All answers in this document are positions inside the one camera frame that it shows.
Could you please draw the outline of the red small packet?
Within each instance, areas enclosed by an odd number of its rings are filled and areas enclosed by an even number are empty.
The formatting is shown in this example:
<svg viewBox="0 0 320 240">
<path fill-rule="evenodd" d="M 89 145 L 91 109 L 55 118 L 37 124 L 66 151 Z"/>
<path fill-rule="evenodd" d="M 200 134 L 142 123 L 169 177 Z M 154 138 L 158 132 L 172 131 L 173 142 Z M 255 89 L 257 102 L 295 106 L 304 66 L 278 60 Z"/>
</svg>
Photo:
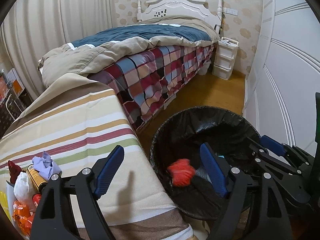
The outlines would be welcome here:
<svg viewBox="0 0 320 240">
<path fill-rule="evenodd" d="M 42 195 L 40 193 L 34 194 L 32 197 L 33 203 L 35 207 L 38 207 L 40 201 L 41 201 Z"/>
</svg>

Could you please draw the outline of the yellow bottle black cap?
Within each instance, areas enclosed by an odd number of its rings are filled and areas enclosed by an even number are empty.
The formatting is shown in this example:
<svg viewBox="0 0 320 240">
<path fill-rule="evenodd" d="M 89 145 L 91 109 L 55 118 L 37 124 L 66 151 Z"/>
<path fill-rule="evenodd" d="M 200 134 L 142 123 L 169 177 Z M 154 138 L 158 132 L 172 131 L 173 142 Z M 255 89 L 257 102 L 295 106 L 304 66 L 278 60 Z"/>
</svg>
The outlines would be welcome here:
<svg viewBox="0 0 320 240">
<path fill-rule="evenodd" d="M 42 178 L 37 170 L 35 170 L 33 165 L 27 167 L 27 173 L 33 182 L 33 185 L 39 193 L 42 193 L 43 189 L 47 186 L 47 181 Z"/>
</svg>

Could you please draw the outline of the white tissue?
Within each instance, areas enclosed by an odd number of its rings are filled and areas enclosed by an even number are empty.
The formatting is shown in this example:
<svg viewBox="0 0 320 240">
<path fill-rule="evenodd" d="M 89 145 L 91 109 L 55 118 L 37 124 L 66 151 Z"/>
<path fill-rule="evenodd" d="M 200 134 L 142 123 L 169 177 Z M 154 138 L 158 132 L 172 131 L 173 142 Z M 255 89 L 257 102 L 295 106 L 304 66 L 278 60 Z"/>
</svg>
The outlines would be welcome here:
<svg viewBox="0 0 320 240">
<path fill-rule="evenodd" d="M 14 185 L 14 195 L 16 199 L 26 205 L 31 212 L 35 212 L 36 206 L 33 202 L 33 195 L 36 193 L 33 182 L 29 178 L 28 174 L 21 172 Z"/>
</svg>

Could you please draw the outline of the purple paper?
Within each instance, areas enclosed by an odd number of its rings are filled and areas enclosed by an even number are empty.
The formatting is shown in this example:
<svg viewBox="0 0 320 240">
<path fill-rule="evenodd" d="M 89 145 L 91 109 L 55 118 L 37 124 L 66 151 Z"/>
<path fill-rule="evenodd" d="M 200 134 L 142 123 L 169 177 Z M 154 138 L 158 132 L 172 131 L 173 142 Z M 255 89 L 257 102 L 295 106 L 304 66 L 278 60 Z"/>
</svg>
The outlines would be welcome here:
<svg viewBox="0 0 320 240">
<path fill-rule="evenodd" d="M 41 157 L 33 157 L 32 163 L 34 169 L 39 172 L 39 175 L 46 181 L 48 181 L 52 175 L 62 173 L 61 168 L 45 151 L 43 151 Z"/>
</svg>

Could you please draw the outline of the dark red ribbon bundle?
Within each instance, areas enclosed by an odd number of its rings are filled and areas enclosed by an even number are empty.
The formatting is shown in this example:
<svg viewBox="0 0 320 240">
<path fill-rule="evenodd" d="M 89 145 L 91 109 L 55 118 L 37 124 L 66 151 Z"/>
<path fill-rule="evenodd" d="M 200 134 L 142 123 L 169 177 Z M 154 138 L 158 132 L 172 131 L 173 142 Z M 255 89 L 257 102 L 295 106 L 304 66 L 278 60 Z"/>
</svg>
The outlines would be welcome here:
<svg viewBox="0 0 320 240">
<path fill-rule="evenodd" d="M 22 172 L 22 169 L 20 166 L 16 165 L 13 161 L 8 161 L 8 168 L 9 168 L 9 174 L 10 174 L 10 182 L 12 184 L 15 184 L 18 175 Z"/>
</svg>

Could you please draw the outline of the red foam fruit net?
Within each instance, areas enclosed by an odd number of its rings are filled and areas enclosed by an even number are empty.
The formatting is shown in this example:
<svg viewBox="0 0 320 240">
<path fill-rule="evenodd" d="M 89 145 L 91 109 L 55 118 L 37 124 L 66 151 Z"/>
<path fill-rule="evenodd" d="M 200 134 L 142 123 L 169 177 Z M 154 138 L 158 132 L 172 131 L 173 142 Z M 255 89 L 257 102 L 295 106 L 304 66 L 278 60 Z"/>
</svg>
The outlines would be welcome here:
<svg viewBox="0 0 320 240">
<path fill-rule="evenodd" d="M 178 159 L 167 168 L 167 171 L 172 177 L 172 185 L 176 187 L 189 186 L 196 174 L 195 168 L 191 166 L 189 159 Z"/>
</svg>

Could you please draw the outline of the black trash bin with liner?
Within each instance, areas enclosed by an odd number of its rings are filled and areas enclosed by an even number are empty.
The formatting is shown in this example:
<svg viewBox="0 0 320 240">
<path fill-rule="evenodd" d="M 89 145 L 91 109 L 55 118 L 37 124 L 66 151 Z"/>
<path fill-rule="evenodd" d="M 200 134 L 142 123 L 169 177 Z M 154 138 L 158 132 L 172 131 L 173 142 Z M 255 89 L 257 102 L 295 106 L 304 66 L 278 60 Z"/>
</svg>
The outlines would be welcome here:
<svg viewBox="0 0 320 240">
<path fill-rule="evenodd" d="M 205 174 L 200 146 L 207 142 L 214 153 L 223 156 L 229 165 L 257 177 L 259 172 L 254 167 L 247 137 L 256 142 L 260 139 L 257 130 L 242 116 L 219 107 L 193 107 L 174 114 L 160 126 L 152 139 L 149 161 L 182 214 L 214 221 L 227 204 L 227 198 L 215 193 L 210 178 Z M 191 166 L 200 170 L 189 186 L 172 185 L 167 168 L 178 159 L 189 159 Z"/>
</svg>

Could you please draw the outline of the white wardrobe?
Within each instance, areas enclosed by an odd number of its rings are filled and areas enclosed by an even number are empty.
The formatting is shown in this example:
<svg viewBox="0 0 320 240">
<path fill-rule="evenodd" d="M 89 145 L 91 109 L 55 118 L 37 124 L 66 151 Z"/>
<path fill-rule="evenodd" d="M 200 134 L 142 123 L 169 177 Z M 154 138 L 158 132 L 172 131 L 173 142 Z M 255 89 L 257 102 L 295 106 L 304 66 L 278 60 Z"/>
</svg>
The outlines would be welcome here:
<svg viewBox="0 0 320 240">
<path fill-rule="evenodd" d="M 243 116 L 261 135 L 315 154 L 319 21 L 306 0 L 263 0 Z"/>
</svg>

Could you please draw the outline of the small white waste bin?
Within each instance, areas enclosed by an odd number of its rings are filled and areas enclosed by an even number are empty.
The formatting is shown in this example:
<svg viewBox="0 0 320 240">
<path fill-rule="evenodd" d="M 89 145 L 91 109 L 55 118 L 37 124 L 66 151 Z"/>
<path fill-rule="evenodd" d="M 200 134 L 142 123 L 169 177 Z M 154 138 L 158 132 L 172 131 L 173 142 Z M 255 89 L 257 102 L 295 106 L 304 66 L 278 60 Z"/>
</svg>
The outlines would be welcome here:
<svg viewBox="0 0 320 240">
<path fill-rule="evenodd" d="M 206 75 L 208 72 L 208 68 L 211 65 L 211 61 L 207 61 L 203 64 L 203 66 L 199 69 L 199 71 L 197 72 L 198 75 Z"/>
</svg>

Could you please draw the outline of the white plastic drawer unit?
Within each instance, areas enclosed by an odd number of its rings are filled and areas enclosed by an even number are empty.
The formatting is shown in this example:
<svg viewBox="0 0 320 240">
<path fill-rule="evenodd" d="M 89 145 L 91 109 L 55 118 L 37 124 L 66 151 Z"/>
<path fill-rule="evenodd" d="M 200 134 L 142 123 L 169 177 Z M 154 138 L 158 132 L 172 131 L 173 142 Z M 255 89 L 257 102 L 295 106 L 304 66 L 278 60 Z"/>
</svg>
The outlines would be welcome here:
<svg viewBox="0 0 320 240">
<path fill-rule="evenodd" d="M 228 80 L 235 64 L 239 42 L 231 38 L 222 37 L 217 44 L 212 74 Z"/>
</svg>

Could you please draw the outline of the striped tablecloth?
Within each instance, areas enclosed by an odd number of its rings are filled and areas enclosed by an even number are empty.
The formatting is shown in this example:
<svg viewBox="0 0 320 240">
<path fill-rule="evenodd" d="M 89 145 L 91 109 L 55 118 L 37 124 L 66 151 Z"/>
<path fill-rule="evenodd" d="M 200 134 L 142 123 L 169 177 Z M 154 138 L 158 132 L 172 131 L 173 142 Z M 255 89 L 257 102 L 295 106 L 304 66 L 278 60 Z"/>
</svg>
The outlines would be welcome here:
<svg viewBox="0 0 320 240">
<path fill-rule="evenodd" d="M 113 89 L 65 74 L 41 94 L 1 139 L 1 191 L 10 179 L 8 161 L 22 168 L 48 153 L 64 177 L 107 157 L 116 146 L 124 161 L 98 200 L 116 239 L 193 239 L 164 191 Z"/>
</svg>

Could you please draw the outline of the brown patterned storage box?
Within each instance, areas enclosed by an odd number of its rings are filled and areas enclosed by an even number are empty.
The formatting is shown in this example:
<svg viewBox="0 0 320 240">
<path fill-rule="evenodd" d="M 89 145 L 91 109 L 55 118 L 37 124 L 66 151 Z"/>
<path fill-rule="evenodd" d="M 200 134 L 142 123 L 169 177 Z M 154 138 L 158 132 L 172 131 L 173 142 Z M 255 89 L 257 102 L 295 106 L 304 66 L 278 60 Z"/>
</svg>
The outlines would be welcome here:
<svg viewBox="0 0 320 240">
<path fill-rule="evenodd" d="M 11 124 L 20 116 L 20 114 L 31 104 L 31 99 L 26 90 L 20 96 L 9 90 L 1 92 L 1 138 L 9 129 Z"/>
</svg>

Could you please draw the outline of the plaid bed sheet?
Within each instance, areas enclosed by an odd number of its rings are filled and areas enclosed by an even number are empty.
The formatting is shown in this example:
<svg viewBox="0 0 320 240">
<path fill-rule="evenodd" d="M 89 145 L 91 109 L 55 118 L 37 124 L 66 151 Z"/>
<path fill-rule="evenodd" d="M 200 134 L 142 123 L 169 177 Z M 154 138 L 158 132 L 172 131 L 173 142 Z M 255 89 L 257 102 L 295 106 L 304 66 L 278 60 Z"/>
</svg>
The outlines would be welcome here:
<svg viewBox="0 0 320 240">
<path fill-rule="evenodd" d="M 111 87 L 134 129 L 144 126 L 207 64 L 214 47 L 155 47 L 125 56 L 89 79 Z"/>
</svg>

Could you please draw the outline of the cardboard box orange print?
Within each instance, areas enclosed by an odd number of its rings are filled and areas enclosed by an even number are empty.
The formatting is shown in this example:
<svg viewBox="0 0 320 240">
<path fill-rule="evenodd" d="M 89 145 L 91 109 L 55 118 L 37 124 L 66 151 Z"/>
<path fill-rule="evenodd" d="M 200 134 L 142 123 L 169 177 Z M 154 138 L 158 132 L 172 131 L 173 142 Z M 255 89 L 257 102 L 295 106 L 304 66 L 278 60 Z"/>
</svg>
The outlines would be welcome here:
<svg viewBox="0 0 320 240">
<path fill-rule="evenodd" d="M 16 95 L 19 97 L 24 92 L 25 86 L 21 81 L 19 75 L 17 74 L 15 68 L 11 68 L 11 70 L 9 70 L 7 74 L 7 79 L 12 84 L 12 87 Z"/>
</svg>

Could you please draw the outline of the white wooden bed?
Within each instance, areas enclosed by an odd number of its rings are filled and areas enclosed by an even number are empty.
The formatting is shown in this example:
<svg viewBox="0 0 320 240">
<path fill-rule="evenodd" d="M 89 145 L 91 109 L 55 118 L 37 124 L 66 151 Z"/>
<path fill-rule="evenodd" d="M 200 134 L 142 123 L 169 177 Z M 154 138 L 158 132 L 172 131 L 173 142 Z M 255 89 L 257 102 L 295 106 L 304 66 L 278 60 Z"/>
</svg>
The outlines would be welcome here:
<svg viewBox="0 0 320 240">
<path fill-rule="evenodd" d="M 137 20 L 139 22 L 164 16 L 184 15 L 201 19 L 217 31 L 221 28 L 222 0 L 217 2 L 216 15 L 210 12 L 206 0 L 150 0 L 146 1 L 146 4 L 147 8 L 142 11 L 142 1 L 137 1 Z"/>
</svg>

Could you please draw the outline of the beige and blue duvet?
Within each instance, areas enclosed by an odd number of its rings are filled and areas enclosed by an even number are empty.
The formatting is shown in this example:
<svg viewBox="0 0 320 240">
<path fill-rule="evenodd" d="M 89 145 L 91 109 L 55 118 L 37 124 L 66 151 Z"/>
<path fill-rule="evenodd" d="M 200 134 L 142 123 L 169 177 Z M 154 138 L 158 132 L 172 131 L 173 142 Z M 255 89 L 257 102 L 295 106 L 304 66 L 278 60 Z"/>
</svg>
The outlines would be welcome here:
<svg viewBox="0 0 320 240">
<path fill-rule="evenodd" d="M 164 16 L 68 42 L 44 54 L 38 66 L 42 83 L 48 88 L 67 73 L 95 74 L 125 56 L 155 47 L 207 47 L 219 40 L 219 34 L 204 20 L 184 15 Z"/>
</svg>

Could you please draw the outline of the cream curtain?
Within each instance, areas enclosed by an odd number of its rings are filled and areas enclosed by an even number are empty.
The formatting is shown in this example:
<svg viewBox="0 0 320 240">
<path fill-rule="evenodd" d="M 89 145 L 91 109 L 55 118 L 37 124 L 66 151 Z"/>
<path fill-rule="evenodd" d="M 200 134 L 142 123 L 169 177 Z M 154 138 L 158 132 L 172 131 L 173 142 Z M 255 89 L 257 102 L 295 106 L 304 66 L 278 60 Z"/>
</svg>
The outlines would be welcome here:
<svg viewBox="0 0 320 240">
<path fill-rule="evenodd" d="M 1 42 L 35 100 L 44 91 L 37 66 L 45 53 L 116 25 L 114 0 L 17 0 L 1 24 Z"/>
</svg>

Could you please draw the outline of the white wall switch panel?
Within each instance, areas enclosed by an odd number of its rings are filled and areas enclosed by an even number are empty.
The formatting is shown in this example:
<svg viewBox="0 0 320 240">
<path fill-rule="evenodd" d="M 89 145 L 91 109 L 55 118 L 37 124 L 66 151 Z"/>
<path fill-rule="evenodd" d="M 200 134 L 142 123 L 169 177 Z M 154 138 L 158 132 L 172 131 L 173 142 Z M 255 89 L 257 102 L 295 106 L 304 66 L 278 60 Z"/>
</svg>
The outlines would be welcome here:
<svg viewBox="0 0 320 240">
<path fill-rule="evenodd" d="M 233 16 L 238 16 L 238 11 L 235 9 L 231 9 L 231 8 L 223 8 L 223 13 L 224 14 L 230 14 Z"/>
</svg>

